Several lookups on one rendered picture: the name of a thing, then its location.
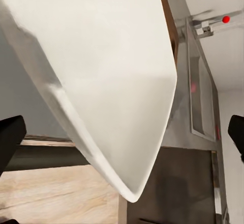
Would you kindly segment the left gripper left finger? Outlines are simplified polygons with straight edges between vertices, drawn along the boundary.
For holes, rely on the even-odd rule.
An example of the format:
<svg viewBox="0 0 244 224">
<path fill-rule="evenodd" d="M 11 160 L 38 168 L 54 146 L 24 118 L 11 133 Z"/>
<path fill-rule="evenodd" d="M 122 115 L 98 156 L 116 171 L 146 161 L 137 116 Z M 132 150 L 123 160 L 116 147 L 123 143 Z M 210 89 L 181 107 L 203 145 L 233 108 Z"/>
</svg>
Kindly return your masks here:
<svg viewBox="0 0 244 224">
<path fill-rule="evenodd" d="M 0 175 L 3 174 L 26 134 L 22 115 L 0 121 Z"/>
</svg>

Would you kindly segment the cutting board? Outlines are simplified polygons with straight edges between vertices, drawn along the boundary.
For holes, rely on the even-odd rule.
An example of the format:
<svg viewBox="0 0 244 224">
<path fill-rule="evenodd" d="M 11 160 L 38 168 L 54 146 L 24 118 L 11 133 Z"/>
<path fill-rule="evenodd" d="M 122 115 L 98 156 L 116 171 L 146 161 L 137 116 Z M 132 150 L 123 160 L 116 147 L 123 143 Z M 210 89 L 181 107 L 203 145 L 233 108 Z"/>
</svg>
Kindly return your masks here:
<svg viewBox="0 0 244 224">
<path fill-rule="evenodd" d="M 166 25 L 168 29 L 168 35 L 170 38 L 171 48 L 173 52 L 173 58 L 175 60 L 175 64 L 177 65 L 177 55 L 178 55 L 178 46 L 179 46 L 179 37 L 178 33 L 172 18 L 171 10 L 167 0 L 161 0 L 164 17 L 166 20 Z"/>
</svg>

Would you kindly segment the bowl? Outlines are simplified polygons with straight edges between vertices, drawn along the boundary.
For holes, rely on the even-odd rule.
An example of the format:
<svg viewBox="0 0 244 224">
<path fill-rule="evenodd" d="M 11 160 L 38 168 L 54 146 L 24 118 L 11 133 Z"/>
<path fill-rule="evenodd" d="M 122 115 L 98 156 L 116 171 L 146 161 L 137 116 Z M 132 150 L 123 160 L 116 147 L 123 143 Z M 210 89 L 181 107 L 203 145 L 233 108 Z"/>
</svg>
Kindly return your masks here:
<svg viewBox="0 0 244 224">
<path fill-rule="evenodd" d="M 135 203 L 177 83 L 161 0 L 0 0 L 0 25 L 75 146 Z"/>
</svg>

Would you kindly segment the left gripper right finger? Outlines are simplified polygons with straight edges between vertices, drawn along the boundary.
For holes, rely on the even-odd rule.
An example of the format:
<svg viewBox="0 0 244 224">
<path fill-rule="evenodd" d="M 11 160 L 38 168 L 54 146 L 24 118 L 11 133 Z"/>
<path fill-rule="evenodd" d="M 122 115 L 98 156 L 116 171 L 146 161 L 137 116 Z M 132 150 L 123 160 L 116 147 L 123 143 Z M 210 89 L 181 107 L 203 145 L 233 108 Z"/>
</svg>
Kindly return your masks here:
<svg viewBox="0 0 244 224">
<path fill-rule="evenodd" d="M 244 156 L 244 117 L 233 115 L 229 123 L 228 133 L 239 152 Z"/>
</svg>

